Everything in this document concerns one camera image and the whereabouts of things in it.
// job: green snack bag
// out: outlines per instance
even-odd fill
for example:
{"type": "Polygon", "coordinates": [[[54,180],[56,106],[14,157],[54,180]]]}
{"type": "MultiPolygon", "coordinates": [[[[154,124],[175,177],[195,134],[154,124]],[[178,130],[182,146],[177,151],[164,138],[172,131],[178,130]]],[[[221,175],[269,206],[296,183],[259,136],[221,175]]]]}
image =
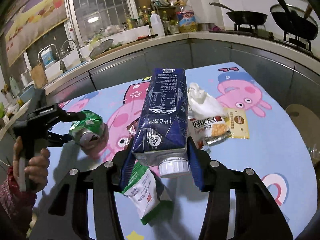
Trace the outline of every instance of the green snack bag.
{"type": "Polygon", "coordinates": [[[137,162],[132,170],[129,184],[122,194],[129,197],[138,209],[142,224],[146,225],[163,207],[173,209],[173,202],[161,180],[148,166],[137,162]]]}
{"type": "Polygon", "coordinates": [[[85,119],[73,122],[69,134],[74,141],[86,149],[95,147],[103,135],[105,124],[100,115],[89,110],[83,110],[85,119]]]}

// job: green can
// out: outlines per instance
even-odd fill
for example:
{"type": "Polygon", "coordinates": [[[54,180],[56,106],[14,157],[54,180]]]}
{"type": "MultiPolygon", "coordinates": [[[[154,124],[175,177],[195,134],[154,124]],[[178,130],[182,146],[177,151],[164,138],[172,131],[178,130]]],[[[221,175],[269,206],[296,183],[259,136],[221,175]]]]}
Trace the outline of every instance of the green can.
{"type": "Polygon", "coordinates": [[[100,115],[89,110],[81,111],[85,119],[73,122],[69,134],[74,141],[86,149],[94,148],[103,135],[105,124],[100,115]]]}

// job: yellow snack package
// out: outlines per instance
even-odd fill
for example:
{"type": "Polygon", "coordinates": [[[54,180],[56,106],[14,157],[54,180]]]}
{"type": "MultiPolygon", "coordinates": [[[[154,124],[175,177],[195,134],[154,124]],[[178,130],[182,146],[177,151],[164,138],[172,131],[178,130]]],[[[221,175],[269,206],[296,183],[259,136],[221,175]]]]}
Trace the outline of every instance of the yellow snack package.
{"type": "Polygon", "coordinates": [[[249,139],[248,121],[242,109],[226,108],[229,117],[225,120],[231,131],[231,138],[249,139]]]}

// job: white bottle cap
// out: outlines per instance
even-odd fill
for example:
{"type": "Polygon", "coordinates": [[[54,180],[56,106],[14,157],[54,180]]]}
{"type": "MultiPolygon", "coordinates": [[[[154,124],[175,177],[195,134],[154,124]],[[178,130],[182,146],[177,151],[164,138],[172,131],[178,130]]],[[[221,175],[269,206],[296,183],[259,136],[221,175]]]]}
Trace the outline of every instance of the white bottle cap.
{"type": "Polygon", "coordinates": [[[189,162],[181,158],[170,158],[159,165],[159,175],[161,178],[175,178],[189,172],[189,162]]]}

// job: red sleeve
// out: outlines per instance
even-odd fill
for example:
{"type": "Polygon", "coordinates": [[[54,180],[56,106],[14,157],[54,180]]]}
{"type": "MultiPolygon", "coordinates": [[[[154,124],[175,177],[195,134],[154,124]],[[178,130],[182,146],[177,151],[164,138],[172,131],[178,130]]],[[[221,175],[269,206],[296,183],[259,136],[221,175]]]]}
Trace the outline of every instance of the red sleeve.
{"type": "Polygon", "coordinates": [[[20,192],[11,166],[8,169],[7,179],[0,186],[0,204],[23,235],[26,235],[29,229],[35,202],[36,194],[20,192]]]}

